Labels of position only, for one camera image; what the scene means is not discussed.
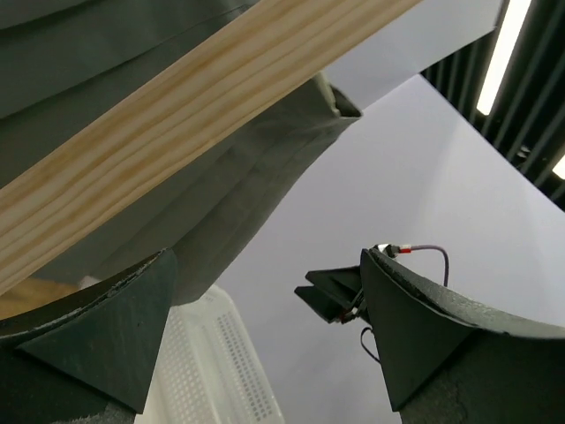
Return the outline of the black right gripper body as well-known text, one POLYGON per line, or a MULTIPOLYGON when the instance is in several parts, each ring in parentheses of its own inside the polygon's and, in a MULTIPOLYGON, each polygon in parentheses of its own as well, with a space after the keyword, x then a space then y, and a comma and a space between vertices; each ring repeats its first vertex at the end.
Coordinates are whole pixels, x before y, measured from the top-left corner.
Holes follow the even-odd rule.
POLYGON ((360 267, 311 270, 294 293, 326 323, 369 322, 360 267))

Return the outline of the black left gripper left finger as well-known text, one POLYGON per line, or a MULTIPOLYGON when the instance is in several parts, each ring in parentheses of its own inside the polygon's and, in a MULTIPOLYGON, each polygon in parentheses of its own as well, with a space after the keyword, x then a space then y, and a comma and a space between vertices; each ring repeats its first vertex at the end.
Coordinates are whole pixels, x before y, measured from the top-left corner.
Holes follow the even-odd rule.
POLYGON ((132 423, 143 413, 177 280, 163 249, 1 321, 3 423, 132 423))

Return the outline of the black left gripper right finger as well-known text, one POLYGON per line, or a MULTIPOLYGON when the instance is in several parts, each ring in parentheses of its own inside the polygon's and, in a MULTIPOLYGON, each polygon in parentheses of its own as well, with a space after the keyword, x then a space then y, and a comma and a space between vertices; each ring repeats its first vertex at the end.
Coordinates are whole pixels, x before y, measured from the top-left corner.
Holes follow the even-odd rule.
POLYGON ((360 272, 403 422, 563 422, 563 328, 467 299, 373 249, 360 272))

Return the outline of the grey pleated skirt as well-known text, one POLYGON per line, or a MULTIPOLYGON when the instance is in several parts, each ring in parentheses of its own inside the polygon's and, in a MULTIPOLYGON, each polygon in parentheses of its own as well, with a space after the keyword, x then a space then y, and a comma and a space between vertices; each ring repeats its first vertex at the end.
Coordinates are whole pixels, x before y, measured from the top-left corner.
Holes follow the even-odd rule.
POLYGON ((321 1, 1 5, 1 288, 171 250, 198 299, 361 117, 321 1))

